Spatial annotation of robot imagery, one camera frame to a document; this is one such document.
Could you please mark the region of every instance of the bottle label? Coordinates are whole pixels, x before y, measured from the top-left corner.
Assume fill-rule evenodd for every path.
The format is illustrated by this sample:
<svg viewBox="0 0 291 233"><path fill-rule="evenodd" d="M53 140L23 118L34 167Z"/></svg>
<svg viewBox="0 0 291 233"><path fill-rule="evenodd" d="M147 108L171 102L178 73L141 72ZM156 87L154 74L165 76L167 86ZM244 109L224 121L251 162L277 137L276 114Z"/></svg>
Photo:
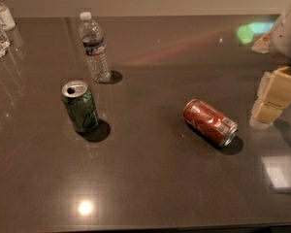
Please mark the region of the bottle label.
<svg viewBox="0 0 291 233"><path fill-rule="evenodd" d="M93 34L88 34L81 40L84 45L84 52L88 56L99 55L106 50L104 38L98 40L93 40L93 38Z"/></svg>
<svg viewBox="0 0 291 233"><path fill-rule="evenodd" d="M0 12L0 24L3 30L9 30L16 26L9 9L4 12Z"/></svg>

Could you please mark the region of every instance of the soda can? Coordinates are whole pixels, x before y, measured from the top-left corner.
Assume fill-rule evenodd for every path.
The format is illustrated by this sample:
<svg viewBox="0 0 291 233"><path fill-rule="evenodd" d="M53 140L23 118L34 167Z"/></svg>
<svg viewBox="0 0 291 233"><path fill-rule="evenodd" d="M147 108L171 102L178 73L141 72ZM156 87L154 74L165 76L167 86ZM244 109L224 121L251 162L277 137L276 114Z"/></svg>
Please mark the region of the soda can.
<svg viewBox="0 0 291 233"><path fill-rule="evenodd" d="M229 145L237 124L204 101L193 99L183 110L185 120L219 147Z"/></svg>
<svg viewBox="0 0 291 233"><path fill-rule="evenodd" d="M61 99L77 132L90 132L98 126L94 98L87 83L68 82L62 87L61 93Z"/></svg>

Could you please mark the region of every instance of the table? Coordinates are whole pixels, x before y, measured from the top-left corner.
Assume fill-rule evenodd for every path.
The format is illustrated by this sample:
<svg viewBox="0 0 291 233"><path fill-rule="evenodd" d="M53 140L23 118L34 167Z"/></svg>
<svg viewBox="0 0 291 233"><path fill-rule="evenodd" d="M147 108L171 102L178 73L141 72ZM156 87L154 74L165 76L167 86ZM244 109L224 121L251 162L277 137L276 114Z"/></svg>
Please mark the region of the table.
<svg viewBox="0 0 291 233"><path fill-rule="evenodd" d="M275 18L97 17L114 84L89 78L77 18L16 18L0 59L0 232L290 225L291 106L249 126L276 64L238 37ZM74 131L60 99L71 80L91 86L98 133ZM229 147L185 123L193 98L238 123Z"/></svg>

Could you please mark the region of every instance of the green can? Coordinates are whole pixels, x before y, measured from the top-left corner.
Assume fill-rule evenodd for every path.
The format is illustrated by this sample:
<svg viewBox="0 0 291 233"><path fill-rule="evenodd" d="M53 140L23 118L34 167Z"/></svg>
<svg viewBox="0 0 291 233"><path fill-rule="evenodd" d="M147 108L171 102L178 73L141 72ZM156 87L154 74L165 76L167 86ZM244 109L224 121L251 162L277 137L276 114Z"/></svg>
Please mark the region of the green can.
<svg viewBox="0 0 291 233"><path fill-rule="evenodd" d="M98 126L94 98L87 83L68 82L62 87L61 93L61 99L77 132L90 132Z"/></svg>

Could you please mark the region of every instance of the red can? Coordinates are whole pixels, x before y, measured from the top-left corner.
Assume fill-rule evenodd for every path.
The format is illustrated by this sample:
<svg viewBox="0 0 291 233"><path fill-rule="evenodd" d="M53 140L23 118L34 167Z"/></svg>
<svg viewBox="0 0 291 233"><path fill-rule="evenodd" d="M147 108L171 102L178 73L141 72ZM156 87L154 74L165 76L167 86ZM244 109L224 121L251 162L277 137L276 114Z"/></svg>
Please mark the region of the red can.
<svg viewBox="0 0 291 233"><path fill-rule="evenodd" d="M237 124L204 101L193 99L183 111L185 120L219 147L229 145Z"/></svg>

